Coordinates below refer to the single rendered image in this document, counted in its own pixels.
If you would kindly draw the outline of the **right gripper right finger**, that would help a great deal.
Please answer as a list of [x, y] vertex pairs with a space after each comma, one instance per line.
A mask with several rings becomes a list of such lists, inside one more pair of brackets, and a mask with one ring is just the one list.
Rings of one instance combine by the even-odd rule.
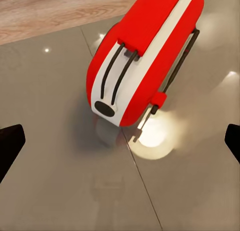
[[240, 163], [240, 125], [229, 124], [224, 141]]

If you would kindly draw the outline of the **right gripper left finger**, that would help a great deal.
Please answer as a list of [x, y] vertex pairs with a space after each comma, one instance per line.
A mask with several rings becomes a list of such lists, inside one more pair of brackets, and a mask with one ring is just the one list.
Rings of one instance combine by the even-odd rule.
[[25, 133], [21, 124], [0, 129], [0, 183], [25, 143]]

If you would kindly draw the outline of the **radio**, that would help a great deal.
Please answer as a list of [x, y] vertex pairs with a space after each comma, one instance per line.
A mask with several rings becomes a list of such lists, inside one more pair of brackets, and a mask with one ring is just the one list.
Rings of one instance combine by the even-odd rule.
[[[118, 127], [135, 124], [149, 104], [155, 115], [191, 51], [204, 0], [137, 0], [100, 43], [86, 74], [92, 111]], [[186, 43], [163, 92], [158, 91]]]

